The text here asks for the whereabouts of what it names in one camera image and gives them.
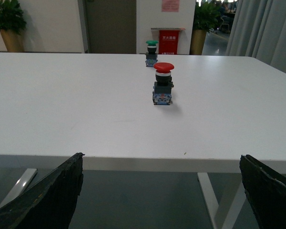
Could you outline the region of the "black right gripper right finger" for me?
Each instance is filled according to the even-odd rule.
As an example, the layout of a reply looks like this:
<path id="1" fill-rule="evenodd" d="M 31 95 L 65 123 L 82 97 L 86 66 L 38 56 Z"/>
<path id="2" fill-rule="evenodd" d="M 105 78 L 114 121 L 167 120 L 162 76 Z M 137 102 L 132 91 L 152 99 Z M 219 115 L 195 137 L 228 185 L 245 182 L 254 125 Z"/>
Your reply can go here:
<path id="1" fill-rule="evenodd" d="M 286 229 L 286 177 L 251 155 L 242 155 L 239 167 L 259 228 Z"/>

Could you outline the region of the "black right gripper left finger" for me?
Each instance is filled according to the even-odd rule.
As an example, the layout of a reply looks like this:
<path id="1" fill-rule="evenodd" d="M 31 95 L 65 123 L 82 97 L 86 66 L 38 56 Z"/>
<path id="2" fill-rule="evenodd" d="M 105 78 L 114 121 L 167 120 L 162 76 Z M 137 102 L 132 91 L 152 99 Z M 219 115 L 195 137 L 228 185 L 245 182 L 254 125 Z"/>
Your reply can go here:
<path id="1" fill-rule="evenodd" d="M 67 229 L 83 184 L 83 153 L 76 153 L 0 208 L 0 229 Z"/>

